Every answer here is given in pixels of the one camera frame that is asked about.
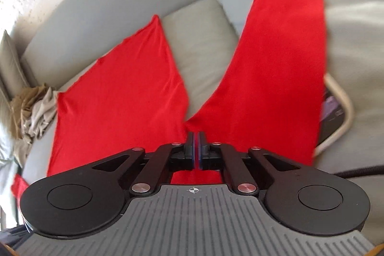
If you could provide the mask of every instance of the red cloth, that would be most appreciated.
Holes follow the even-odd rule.
[[[258,145],[312,161],[323,99],[323,0],[254,0],[235,55],[212,97],[187,122],[187,94],[159,18],[98,60],[58,98],[48,175],[134,146],[154,151],[205,131],[246,151]],[[178,172],[173,183],[217,183]]]
[[[11,186],[12,194],[17,198],[17,204],[20,205],[20,198],[23,195],[25,189],[28,188],[28,183],[19,175],[16,174],[13,180],[13,185]]]

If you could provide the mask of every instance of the metal screw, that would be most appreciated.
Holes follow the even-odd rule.
[[[243,193],[251,193],[256,191],[256,186],[251,183],[242,183],[238,185],[237,190]]]
[[[149,189],[150,189],[150,185],[147,183],[135,183],[132,186],[132,190],[138,193],[148,192]]]

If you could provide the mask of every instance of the gray ribbed plate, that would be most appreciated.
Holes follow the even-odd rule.
[[[256,198],[233,194],[226,185],[195,189],[164,185],[154,196],[132,200],[108,229],[73,240],[33,234],[17,252],[20,256],[360,256],[372,248],[358,231],[326,238],[294,232],[273,220]]]

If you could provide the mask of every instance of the beige cloth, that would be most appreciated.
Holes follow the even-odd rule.
[[[24,167],[33,140],[40,139],[56,115],[57,91],[46,85],[23,88],[11,101],[12,133],[17,138],[13,154]]]

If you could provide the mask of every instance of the black cable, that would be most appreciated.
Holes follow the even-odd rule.
[[[365,177],[365,176],[384,175],[384,165],[376,165],[376,166],[345,170],[343,172],[334,173],[333,175],[341,178],[345,178],[345,179]]]

